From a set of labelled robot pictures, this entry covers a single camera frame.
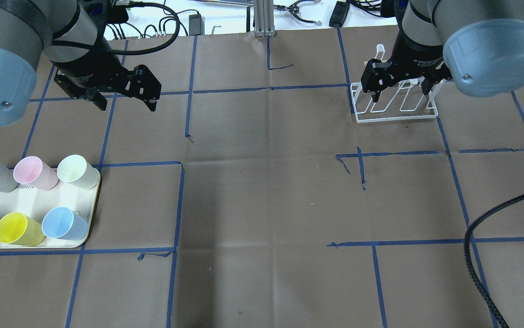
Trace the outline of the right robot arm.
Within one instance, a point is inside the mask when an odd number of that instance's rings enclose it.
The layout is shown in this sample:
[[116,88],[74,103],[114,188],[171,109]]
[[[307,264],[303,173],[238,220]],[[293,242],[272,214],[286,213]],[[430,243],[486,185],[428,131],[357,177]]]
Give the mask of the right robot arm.
[[524,0],[383,0],[399,33],[387,61],[368,60],[364,93],[423,77],[422,93],[452,80],[464,95],[489,97],[524,87]]

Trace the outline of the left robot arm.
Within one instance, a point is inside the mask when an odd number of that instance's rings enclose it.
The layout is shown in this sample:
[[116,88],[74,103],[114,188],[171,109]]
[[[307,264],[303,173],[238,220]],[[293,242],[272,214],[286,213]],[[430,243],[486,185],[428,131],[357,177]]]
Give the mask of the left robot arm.
[[111,8],[144,6],[132,0],[0,0],[0,127],[23,118],[41,56],[56,67],[54,80],[72,99],[104,111],[104,94],[114,92],[156,110],[161,83],[145,65],[124,68],[119,56],[160,47],[120,51],[104,38]]

